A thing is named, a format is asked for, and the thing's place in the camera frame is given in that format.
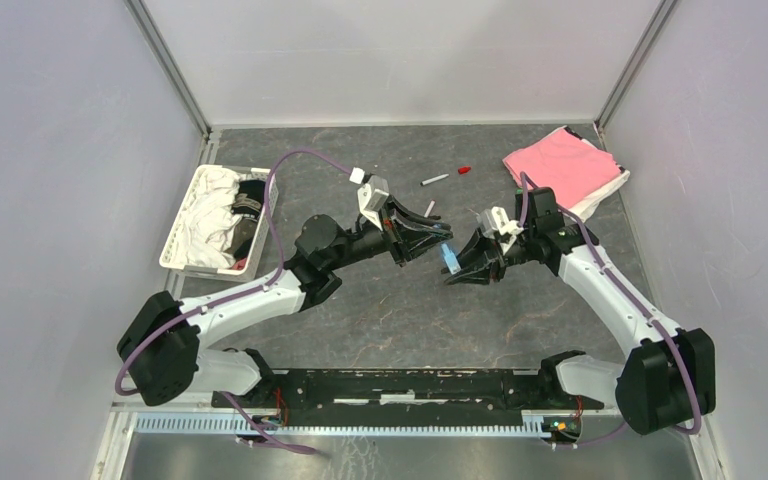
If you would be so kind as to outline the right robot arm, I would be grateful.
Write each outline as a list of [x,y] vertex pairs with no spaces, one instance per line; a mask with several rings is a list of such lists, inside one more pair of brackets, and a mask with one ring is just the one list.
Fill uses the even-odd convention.
[[485,210],[459,253],[443,249],[447,284],[487,285],[529,262],[547,267],[608,328],[623,360],[602,361],[578,350],[546,358],[537,382],[540,400],[562,408],[580,396],[613,406],[640,435],[667,428],[699,433],[716,407],[712,338],[701,328],[683,328],[648,301],[552,189],[517,198],[519,219],[500,207]]

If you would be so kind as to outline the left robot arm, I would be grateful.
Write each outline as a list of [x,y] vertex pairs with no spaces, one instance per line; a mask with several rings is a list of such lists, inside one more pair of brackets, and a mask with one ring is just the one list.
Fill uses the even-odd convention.
[[449,224],[422,217],[394,198],[378,223],[359,216],[341,227],[324,214],[307,219],[295,252],[272,273],[221,292],[175,299],[151,295],[116,346],[123,365],[114,389],[138,395],[147,406],[163,405],[185,392],[227,392],[250,407],[274,394],[267,365],[255,353],[214,351],[216,342],[272,318],[318,306],[340,288],[337,270],[388,254],[398,266],[452,239]]

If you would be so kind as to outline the blue pen cap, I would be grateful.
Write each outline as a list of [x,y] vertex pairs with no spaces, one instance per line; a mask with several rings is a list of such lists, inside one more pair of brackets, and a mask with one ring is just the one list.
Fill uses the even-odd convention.
[[460,262],[457,258],[457,254],[455,253],[455,251],[451,248],[451,246],[448,243],[441,244],[440,251],[441,251],[441,258],[444,262],[444,267],[442,269],[442,272],[448,273],[449,275],[458,274],[462,270],[462,267],[460,265]]

